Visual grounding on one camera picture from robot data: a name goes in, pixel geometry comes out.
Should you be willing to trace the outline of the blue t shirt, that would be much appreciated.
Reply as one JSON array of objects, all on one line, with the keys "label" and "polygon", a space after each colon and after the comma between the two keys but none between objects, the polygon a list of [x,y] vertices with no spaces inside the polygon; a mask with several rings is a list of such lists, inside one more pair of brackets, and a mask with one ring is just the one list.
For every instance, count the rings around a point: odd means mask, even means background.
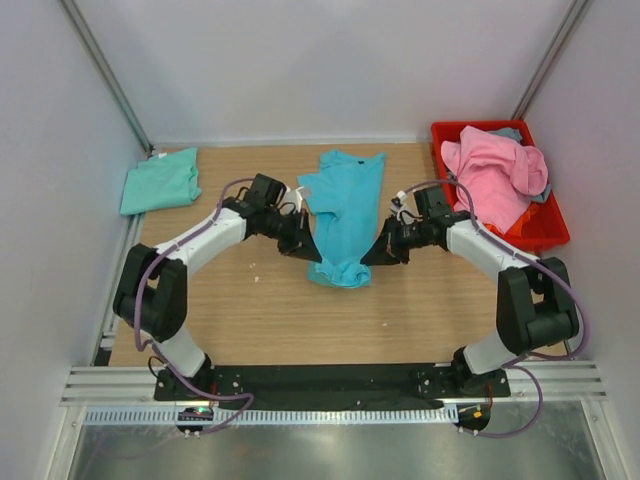
[{"label": "blue t shirt", "polygon": [[378,232],[380,196],[387,155],[358,157],[340,150],[320,156],[315,173],[300,175],[299,185],[315,217],[313,239],[321,255],[310,264],[308,279],[326,287],[368,286],[371,268],[361,263]]}]

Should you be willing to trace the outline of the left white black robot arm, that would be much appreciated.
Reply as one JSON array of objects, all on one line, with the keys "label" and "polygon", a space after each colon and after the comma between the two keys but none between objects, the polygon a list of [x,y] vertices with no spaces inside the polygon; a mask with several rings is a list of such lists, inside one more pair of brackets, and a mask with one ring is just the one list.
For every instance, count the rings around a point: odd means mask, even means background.
[{"label": "left white black robot arm", "polygon": [[263,174],[234,181],[213,212],[194,227],[154,247],[134,245],[125,259],[113,311],[133,331],[138,351],[152,348],[189,399],[214,399],[214,367],[186,326],[188,283],[226,249],[251,236],[276,241],[283,256],[321,259],[303,203],[306,187],[292,189]]}]

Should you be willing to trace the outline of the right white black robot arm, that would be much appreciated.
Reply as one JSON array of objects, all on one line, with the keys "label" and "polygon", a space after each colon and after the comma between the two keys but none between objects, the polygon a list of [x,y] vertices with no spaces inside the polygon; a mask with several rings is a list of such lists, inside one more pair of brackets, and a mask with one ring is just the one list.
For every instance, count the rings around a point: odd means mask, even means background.
[{"label": "right white black robot arm", "polygon": [[497,287],[494,332],[453,355],[450,381],[455,391],[480,395],[504,366],[579,334],[576,302],[562,261],[541,260],[503,242],[471,212],[454,211],[434,183],[423,183],[410,193],[417,210],[411,212],[407,192],[399,192],[362,264],[406,264],[411,250],[438,246],[470,262]]}]

